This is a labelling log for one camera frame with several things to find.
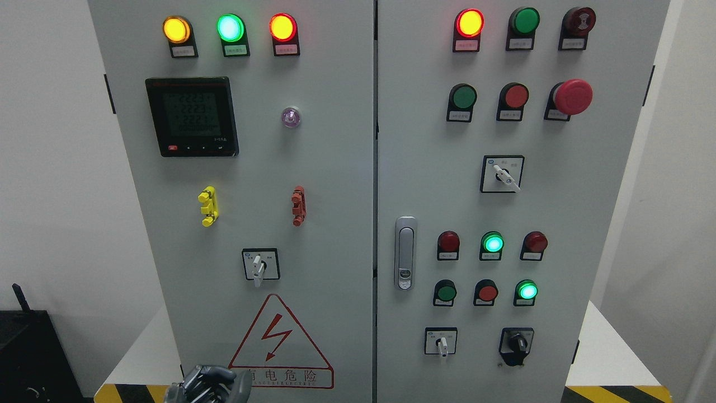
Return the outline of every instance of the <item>red indicator light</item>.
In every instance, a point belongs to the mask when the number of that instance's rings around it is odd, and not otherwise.
[[[460,247],[460,238],[453,231],[445,231],[438,237],[437,246],[443,252],[454,252]]]
[[[484,21],[483,13],[480,10],[465,9],[455,19],[455,28],[465,38],[474,38],[483,30]]]
[[[271,36],[279,42],[288,42],[296,36],[296,20],[286,13],[278,13],[268,22]]]
[[[539,231],[532,231],[525,237],[525,248],[532,253],[542,253],[547,249],[547,237]]]

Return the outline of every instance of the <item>white table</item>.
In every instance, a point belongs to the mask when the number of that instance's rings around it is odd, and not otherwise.
[[[659,385],[591,302],[579,340],[567,386]],[[179,363],[167,309],[162,307],[105,383],[169,385],[182,379]]]

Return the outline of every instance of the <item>switch handle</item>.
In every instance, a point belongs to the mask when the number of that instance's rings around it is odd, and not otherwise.
[[[263,282],[263,274],[266,272],[266,262],[261,260],[261,255],[256,255],[253,259],[253,286],[256,288],[261,287]]]
[[[448,355],[448,340],[444,337],[439,338],[435,345],[437,345],[437,352],[440,353],[441,357],[447,357]]]
[[[517,181],[515,181],[515,179],[509,174],[509,172],[500,168],[500,166],[497,164],[493,165],[493,168],[495,169],[497,177],[500,179],[500,181],[504,183],[507,187],[512,189],[512,191],[514,191],[515,193],[519,193],[522,190],[520,189],[520,186],[517,185]]]

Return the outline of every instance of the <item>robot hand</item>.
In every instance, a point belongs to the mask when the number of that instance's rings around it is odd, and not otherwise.
[[[172,384],[164,403],[247,403],[251,372],[238,376],[222,366],[197,365],[179,384]]]

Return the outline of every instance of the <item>yellow terminal block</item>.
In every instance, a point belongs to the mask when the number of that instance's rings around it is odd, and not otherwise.
[[[201,203],[201,214],[204,214],[204,219],[201,220],[201,224],[204,227],[211,227],[211,225],[219,218],[219,208],[216,204],[216,189],[214,186],[207,186],[204,190],[199,193],[199,203]]]

